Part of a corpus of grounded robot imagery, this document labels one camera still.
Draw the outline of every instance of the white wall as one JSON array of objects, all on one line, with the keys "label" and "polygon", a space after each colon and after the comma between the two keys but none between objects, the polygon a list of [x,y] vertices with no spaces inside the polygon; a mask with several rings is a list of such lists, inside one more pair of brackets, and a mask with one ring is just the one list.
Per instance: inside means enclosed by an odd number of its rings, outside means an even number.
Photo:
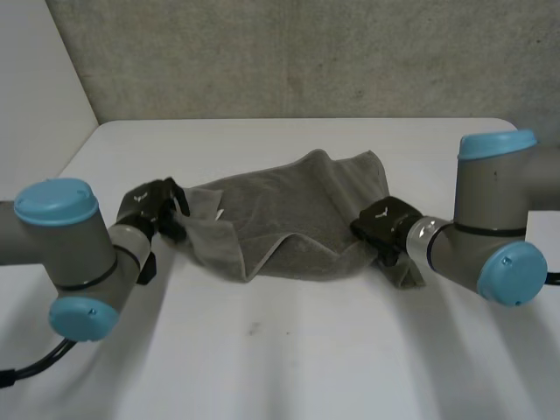
[{"label": "white wall", "polygon": [[57,176],[97,125],[44,0],[0,0],[0,199]]}]

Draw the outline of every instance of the blue joint cap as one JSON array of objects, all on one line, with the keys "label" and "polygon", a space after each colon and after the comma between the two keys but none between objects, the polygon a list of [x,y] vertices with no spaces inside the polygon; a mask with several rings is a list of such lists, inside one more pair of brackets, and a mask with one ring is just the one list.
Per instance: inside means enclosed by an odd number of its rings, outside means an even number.
[{"label": "blue joint cap", "polygon": [[56,178],[25,188],[14,204],[16,216],[31,225],[60,227],[86,221],[99,209],[89,185],[79,179]]},{"label": "blue joint cap", "polygon": [[498,249],[480,271],[479,294],[505,306],[519,306],[544,286],[547,263],[532,243],[515,241]]},{"label": "blue joint cap", "polygon": [[61,297],[49,311],[52,329],[72,341],[102,340],[118,320],[119,312],[113,307],[89,297]]},{"label": "blue joint cap", "polygon": [[461,138],[458,160],[492,158],[515,151],[524,151],[535,145],[535,134],[530,129],[471,134]]}]

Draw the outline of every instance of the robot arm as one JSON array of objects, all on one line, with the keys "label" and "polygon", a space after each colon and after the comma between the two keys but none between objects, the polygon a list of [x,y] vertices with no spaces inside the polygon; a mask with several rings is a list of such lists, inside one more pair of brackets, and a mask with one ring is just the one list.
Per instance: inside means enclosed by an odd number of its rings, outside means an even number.
[{"label": "robot arm", "polygon": [[186,238],[174,220],[183,190],[168,178],[128,192],[115,225],[106,229],[97,199],[78,179],[53,179],[0,204],[0,265],[42,263],[59,293],[49,311],[55,332],[71,341],[105,338],[133,286],[156,271],[151,238]]},{"label": "robot arm", "polygon": [[529,210],[560,210],[560,149],[538,146],[530,130],[480,134],[461,140],[453,220],[388,197],[361,212],[352,229],[379,249],[382,263],[405,252],[488,300],[515,306],[531,300],[548,275],[543,254],[525,242]]}]

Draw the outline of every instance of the white table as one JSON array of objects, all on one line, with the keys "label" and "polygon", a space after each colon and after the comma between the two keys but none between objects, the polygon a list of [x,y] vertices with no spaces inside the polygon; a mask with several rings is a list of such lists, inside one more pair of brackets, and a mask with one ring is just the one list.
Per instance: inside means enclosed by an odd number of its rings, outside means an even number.
[{"label": "white table", "polygon": [[[315,148],[333,158],[370,149],[392,194],[450,218],[459,139],[512,128],[496,119],[112,122],[62,175],[90,183],[110,224],[123,194],[147,180],[171,175],[195,186]],[[553,244],[541,233],[532,233],[537,245]],[[430,273],[427,287],[407,291],[374,269],[330,283],[258,276],[236,284],[161,241],[155,248],[158,277],[135,289],[110,338],[78,345],[1,391],[0,418],[560,416],[560,288],[512,310]],[[41,267],[0,269],[2,368],[29,364],[58,342],[46,320],[54,297]]]}]

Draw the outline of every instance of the gray towel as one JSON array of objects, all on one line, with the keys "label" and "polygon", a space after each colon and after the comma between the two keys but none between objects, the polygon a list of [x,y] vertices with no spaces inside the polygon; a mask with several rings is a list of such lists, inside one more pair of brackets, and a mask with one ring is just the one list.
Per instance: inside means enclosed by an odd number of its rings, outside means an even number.
[{"label": "gray towel", "polygon": [[[352,234],[350,222],[389,195],[389,187],[373,152],[332,161],[315,150],[293,164],[185,193],[191,208],[191,217],[180,220],[186,246],[209,269],[238,282],[257,273],[331,280],[375,261],[377,251]],[[398,288],[424,284],[406,255],[395,267],[381,269]]]}]

